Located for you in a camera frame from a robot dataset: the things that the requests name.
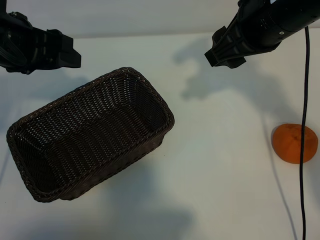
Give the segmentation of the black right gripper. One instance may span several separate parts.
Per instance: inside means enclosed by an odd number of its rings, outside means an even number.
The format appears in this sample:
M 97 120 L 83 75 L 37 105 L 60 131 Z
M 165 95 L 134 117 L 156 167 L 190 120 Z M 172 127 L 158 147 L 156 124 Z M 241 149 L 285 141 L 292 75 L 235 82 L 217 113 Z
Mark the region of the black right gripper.
M 212 36 L 212 48 L 204 54 L 211 67 L 234 69 L 244 64 L 249 52 L 246 42 L 254 54 L 262 54 L 275 50 L 283 40 L 280 27 L 270 15 L 269 0 L 240 0 L 237 4 L 238 22 L 218 29 Z

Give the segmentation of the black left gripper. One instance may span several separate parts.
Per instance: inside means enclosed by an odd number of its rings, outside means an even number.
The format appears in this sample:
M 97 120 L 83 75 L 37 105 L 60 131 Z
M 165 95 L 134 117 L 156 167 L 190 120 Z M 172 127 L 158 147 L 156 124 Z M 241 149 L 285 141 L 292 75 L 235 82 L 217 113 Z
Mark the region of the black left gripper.
M 9 73 L 80 68 L 82 56 L 73 39 L 57 29 L 41 30 L 19 13 L 0 13 L 0 66 Z

